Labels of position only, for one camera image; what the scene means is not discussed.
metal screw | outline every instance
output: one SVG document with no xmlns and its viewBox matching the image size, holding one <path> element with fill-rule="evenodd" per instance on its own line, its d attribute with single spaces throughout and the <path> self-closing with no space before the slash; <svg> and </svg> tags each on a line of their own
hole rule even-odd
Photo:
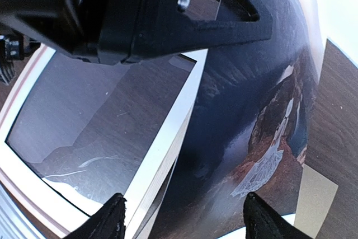
<svg viewBox="0 0 358 239">
<path fill-rule="evenodd" d="M 178 6 L 182 10 L 186 10 L 190 5 L 190 0 L 178 0 Z"/>
</svg>

white frame border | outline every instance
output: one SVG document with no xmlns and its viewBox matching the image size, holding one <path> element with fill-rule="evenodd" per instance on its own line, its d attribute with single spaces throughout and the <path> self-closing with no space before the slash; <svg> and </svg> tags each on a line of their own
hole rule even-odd
<svg viewBox="0 0 358 239">
<path fill-rule="evenodd" d="M 208 50 L 199 50 L 184 54 L 196 64 L 124 195 L 128 200 L 127 226 L 195 102 L 207 53 Z M 35 218 L 57 236 L 64 237 L 81 226 L 88 219 L 87 215 L 44 183 L 6 144 L 23 103 L 54 54 L 55 50 L 45 45 L 33 54 L 0 112 L 0 181 Z"/>
</svg>

dark wood surface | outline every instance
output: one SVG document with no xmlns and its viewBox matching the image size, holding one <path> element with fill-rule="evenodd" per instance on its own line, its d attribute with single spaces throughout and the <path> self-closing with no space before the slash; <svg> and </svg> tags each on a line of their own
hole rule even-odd
<svg viewBox="0 0 358 239">
<path fill-rule="evenodd" d="M 358 238 L 358 68 L 327 43 L 306 163 L 338 185 L 318 239 Z"/>
<path fill-rule="evenodd" d="M 15 61 L 14 67 L 15 67 L 16 76 L 13 79 L 13 81 L 10 83 L 9 86 L 6 86 L 6 85 L 0 83 L 0 109 L 4 105 L 7 96 L 9 95 L 12 87 L 15 85 L 15 83 L 18 79 L 18 76 L 20 75 L 21 71 L 23 70 L 23 68 L 25 67 L 25 65 L 27 64 L 28 61 L 29 61 L 29 58 L 25 58 L 24 61 Z"/>
</svg>

